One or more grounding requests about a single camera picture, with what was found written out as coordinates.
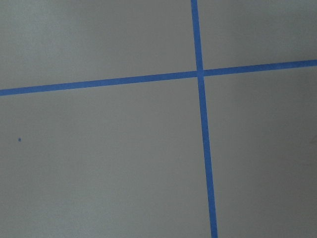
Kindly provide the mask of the blue tape line crosswise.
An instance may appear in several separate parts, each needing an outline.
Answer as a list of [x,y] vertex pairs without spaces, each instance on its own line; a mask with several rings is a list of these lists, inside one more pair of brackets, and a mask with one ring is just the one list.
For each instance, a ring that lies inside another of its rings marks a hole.
[[[203,75],[203,76],[218,76],[218,75],[258,72],[258,71],[271,71],[271,70],[284,70],[284,69],[291,69],[291,68],[314,67],[316,65],[317,65],[317,61],[315,59],[312,59],[312,60],[301,60],[301,61],[291,61],[291,62],[280,62],[280,63],[269,63],[269,64],[257,64],[257,65],[247,65],[247,66],[237,66],[237,67],[206,69],[201,73],[201,75]],[[62,90],[72,90],[72,89],[81,89],[81,88],[92,88],[92,87],[102,87],[102,86],[112,86],[112,85],[143,83],[143,82],[186,79],[186,78],[195,78],[195,77],[198,77],[199,75],[200,74],[197,71],[184,71],[184,72],[132,76],[132,77],[123,77],[123,78],[114,78],[114,79],[102,79],[102,80],[93,80],[93,81],[82,81],[82,82],[71,82],[71,83],[61,83],[61,84],[19,87],[19,88],[1,89],[0,95],[1,96],[10,96],[10,95],[19,95],[19,94],[62,91]]]

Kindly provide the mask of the blue tape line lengthwise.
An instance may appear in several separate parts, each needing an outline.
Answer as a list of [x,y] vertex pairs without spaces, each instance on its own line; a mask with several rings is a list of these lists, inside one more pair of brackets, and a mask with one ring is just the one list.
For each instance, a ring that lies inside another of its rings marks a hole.
[[198,78],[200,117],[201,117],[201,128],[202,128],[203,150],[204,150],[204,162],[205,162],[205,171],[206,171],[211,237],[217,238],[218,231],[217,231],[216,207],[215,207],[215,196],[214,196],[214,186],[213,186],[212,158],[211,158],[206,90],[205,90],[205,79],[204,79],[204,68],[203,68],[203,54],[202,54],[202,45],[201,45],[198,2],[196,0],[191,1],[191,12],[192,12],[192,23],[193,23],[196,72],[197,72],[197,78]]

